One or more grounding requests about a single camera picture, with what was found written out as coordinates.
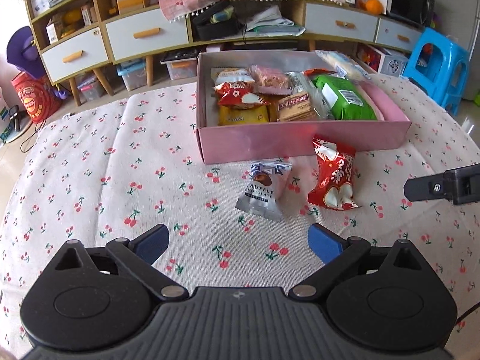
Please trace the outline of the silver truffle chocolate packet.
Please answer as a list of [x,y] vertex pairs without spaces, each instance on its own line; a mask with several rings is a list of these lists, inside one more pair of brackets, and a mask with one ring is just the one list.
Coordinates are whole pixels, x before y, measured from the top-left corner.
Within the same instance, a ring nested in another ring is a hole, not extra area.
[[287,185],[292,165],[278,161],[253,161],[250,181],[237,199],[235,208],[248,214],[281,222],[279,200]]

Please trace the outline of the orange white biscuit packet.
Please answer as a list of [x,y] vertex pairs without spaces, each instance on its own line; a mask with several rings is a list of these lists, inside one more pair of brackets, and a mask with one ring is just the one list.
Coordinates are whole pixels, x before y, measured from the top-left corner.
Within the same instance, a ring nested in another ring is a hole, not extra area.
[[254,83],[250,71],[244,67],[213,67],[211,78],[216,86],[231,82]]

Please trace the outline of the orange fruit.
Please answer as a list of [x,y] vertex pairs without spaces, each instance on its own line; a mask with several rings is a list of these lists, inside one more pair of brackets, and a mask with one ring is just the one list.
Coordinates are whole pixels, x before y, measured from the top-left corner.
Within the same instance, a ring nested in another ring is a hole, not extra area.
[[383,14],[384,7],[380,0],[366,0],[364,3],[365,10],[375,16]]

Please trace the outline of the clear wafer biscuit packet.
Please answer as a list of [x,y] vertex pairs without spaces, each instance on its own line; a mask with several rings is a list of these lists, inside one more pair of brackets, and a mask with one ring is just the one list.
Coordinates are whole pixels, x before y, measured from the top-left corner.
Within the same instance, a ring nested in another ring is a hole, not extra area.
[[291,94],[277,102],[277,120],[281,122],[312,119],[316,117],[308,92]]

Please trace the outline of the blue plastic stool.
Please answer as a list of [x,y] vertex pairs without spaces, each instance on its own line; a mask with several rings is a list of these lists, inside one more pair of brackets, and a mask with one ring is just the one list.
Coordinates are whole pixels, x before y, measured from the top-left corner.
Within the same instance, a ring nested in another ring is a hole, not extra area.
[[403,77],[422,89],[444,110],[456,116],[469,76],[469,53],[432,28],[420,35]]

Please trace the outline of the green snack package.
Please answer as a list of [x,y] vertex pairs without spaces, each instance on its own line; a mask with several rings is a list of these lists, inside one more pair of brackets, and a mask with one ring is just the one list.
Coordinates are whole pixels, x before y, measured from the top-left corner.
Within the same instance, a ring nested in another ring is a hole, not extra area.
[[336,120],[377,120],[374,109],[350,80],[319,75],[313,84],[326,100]]

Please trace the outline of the large red popcorn snack bag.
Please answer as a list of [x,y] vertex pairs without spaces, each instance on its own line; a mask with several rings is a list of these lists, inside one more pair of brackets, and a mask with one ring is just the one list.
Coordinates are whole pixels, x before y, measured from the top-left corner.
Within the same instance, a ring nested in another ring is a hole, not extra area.
[[343,143],[326,141],[319,136],[312,139],[318,164],[316,186],[308,193],[311,205],[334,211],[359,208],[354,200],[353,162],[356,150]]

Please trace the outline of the white blue bread package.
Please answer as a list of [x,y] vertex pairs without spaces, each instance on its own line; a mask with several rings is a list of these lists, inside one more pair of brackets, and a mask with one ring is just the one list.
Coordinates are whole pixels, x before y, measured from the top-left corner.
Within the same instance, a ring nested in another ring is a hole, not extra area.
[[350,57],[334,50],[316,50],[315,53],[341,78],[371,80],[371,76]]

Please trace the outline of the small red snack packet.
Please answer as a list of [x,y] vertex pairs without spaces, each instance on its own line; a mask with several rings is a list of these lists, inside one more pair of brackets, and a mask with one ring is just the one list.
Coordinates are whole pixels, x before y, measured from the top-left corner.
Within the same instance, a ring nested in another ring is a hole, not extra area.
[[264,97],[254,92],[250,82],[224,82],[215,86],[215,92],[217,104],[222,107],[250,109],[269,105]]

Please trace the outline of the pink wafer snack packet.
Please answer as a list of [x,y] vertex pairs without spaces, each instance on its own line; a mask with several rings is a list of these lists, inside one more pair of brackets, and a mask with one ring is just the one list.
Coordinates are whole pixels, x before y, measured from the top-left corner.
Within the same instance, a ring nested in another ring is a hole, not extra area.
[[250,74],[260,94],[287,96],[293,92],[290,78],[279,69],[251,65]]

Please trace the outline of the black bag on shelf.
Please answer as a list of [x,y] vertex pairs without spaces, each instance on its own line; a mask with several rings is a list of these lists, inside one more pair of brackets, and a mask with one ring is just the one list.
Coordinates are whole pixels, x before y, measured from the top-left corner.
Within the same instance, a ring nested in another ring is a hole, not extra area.
[[191,23],[200,41],[231,37],[244,28],[230,0],[220,0],[201,10]]

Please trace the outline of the pink cardboard box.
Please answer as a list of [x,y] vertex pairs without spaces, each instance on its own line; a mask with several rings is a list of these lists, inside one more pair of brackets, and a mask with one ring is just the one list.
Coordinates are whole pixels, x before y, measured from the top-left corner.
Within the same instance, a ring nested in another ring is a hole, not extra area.
[[358,151],[393,150],[404,143],[411,121],[372,81],[363,86],[384,116],[380,121],[304,120],[220,126],[212,70],[247,68],[253,64],[287,72],[326,66],[316,53],[306,51],[236,50],[199,55],[196,137],[205,164],[312,155],[315,135],[348,144]]

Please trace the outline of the purple hat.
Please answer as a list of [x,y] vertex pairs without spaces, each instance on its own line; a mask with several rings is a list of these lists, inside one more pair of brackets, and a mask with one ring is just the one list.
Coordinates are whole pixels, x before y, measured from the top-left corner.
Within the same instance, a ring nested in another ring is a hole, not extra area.
[[46,74],[29,26],[18,29],[8,41],[7,63],[34,79],[40,79]]

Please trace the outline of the red white barcode snack packet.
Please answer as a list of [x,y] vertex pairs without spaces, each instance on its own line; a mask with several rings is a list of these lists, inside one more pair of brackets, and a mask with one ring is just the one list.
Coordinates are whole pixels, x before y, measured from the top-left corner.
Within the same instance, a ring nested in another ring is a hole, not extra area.
[[325,68],[311,68],[304,71],[304,75],[307,77],[317,77],[319,75],[332,75],[335,71]]

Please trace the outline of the black microwave oven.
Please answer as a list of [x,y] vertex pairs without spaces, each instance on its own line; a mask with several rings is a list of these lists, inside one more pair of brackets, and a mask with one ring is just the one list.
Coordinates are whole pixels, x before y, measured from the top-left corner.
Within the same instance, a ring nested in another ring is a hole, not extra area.
[[386,11],[397,20],[429,27],[434,15],[434,0],[388,0]]

